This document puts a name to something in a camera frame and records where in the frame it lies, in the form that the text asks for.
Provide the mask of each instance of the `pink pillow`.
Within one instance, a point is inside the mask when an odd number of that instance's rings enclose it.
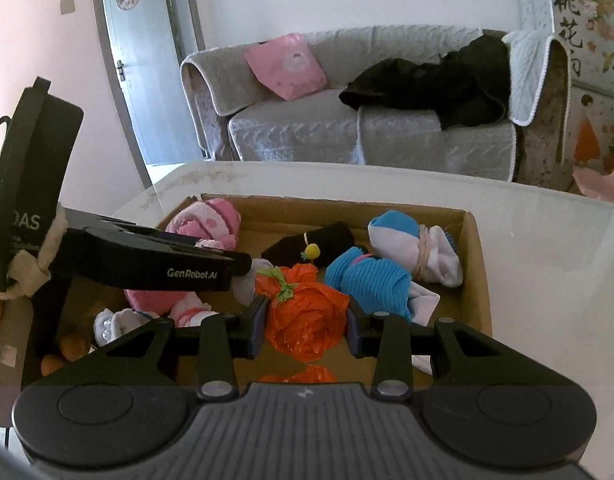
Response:
[[[245,59],[258,81],[286,101],[327,87],[327,76],[299,34],[255,45]]]

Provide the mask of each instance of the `pink object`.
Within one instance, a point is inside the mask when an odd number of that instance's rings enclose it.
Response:
[[[206,202],[194,202],[174,216],[167,226],[168,233],[193,236],[202,240],[216,240],[218,245],[202,244],[232,251],[236,248],[240,213],[231,202],[223,198],[212,198]]]
[[[607,176],[590,168],[574,168],[573,173],[578,188],[585,196],[614,203],[614,170]]]
[[[355,265],[356,263],[363,261],[365,258],[373,258],[373,254],[362,254],[352,261],[351,265]]]
[[[197,247],[210,247],[233,251],[240,229],[240,213],[231,202],[212,198],[206,202],[194,202],[178,213],[166,231],[200,238]],[[127,301],[134,310],[155,312],[159,316],[172,310],[189,292],[168,290],[126,290]]]
[[[155,312],[163,316],[189,292],[175,290],[126,290],[124,296],[133,310]]]
[[[252,46],[245,59],[258,81],[286,101],[327,87],[327,76],[299,34]]]
[[[194,292],[188,292],[171,309],[169,317],[174,320],[177,328],[183,328],[198,326],[205,317],[212,316],[213,314],[216,314],[216,312],[212,312],[211,305],[203,303]]]

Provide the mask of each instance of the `door handle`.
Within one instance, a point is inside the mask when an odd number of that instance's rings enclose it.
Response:
[[[116,62],[116,70],[118,71],[118,77],[120,78],[120,82],[127,81],[127,78],[124,75],[124,63],[122,59],[119,59]]]

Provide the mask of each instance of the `sofa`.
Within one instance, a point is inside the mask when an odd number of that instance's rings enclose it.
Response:
[[[349,82],[383,59],[438,62],[482,34],[497,35],[510,51],[509,114],[497,124],[441,130],[431,110],[356,111],[338,99]],[[183,61],[184,92],[209,159],[370,164],[551,186],[562,158],[570,86],[568,53],[559,38],[432,25],[303,37],[328,88],[290,102],[255,78],[244,58],[250,44],[197,52]]]

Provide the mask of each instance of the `sofa cushion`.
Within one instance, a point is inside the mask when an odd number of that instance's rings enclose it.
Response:
[[[327,77],[299,34],[254,45],[245,52],[251,70],[264,86],[285,101],[320,92]]]
[[[357,114],[338,99],[341,88],[286,102],[273,97],[229,121],[241,160],[358,164]]]
[[[440,129],[430,110],[361,107],[359,143],[366,164],[511,181],[516,130],[509,120]]]

